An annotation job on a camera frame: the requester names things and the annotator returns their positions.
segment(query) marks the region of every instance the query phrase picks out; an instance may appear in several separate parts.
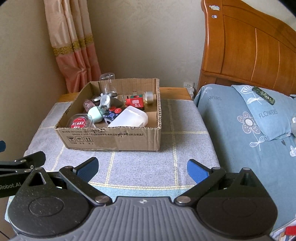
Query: gold lace trim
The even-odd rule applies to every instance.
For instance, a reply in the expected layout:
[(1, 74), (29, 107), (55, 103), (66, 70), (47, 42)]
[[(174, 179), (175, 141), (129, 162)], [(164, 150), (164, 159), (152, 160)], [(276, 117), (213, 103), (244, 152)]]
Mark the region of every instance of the gold lace trim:
[(74, 52), (76, 50), (79, 50), (83, 47), (86, 47), (88, 44), (91, 44), (94, 42), (94, 37), (92, 35), (85, 37), (84, 39), (79, 39), (74, 41), (72, 44), (69, 44), (68, 46), (63, 46), (61, 48), (52, 48), (54, 51), (54, 55), (57, 57), (61, 54), (69, 54), (71, 52)]

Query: power outlet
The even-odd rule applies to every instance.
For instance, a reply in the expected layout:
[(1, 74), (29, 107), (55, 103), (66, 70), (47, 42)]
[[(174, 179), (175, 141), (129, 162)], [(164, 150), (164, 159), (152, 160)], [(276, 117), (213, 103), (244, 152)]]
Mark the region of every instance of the power outlet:
[(194, 82), (184, 82), (184, 88), (194, 88)]

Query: blue bed sheet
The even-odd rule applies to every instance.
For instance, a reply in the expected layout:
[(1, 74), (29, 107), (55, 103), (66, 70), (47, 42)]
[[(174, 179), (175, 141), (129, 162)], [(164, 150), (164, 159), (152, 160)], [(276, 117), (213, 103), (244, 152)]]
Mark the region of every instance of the blue bed sheet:
[(241, 95), (232, 87), (203, 86), (194, 100), (209, 131), (220, 165), (229, 172), (250, 167), (278, 208), (274, 230), (295, 219), (294, 136), (265, 141)]

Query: gray ribbed surface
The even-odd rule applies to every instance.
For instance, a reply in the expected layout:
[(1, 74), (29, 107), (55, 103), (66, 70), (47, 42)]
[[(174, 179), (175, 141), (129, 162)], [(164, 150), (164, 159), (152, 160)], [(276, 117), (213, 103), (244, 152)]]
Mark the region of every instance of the gray ribbed surface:
[[(190, 208), (180, 208), (166, 197), (119, 197), (111, 206), (97, 207), (77, 230), (56, 238), (19, 235), (13, 241), (226, 241), (210, 233)], [(269, 237), (253, 241), (270, 241)]]

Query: wooden headboard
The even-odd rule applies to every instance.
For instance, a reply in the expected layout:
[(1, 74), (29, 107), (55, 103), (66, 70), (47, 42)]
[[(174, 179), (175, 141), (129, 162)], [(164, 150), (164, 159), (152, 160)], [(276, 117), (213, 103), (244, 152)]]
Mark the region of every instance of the wooden headboard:
[(201, 5), (206, 37), (198, 90), (211, 83), (241, 83), (296, 94), (291, 27), (241, 0), (202, 0)]

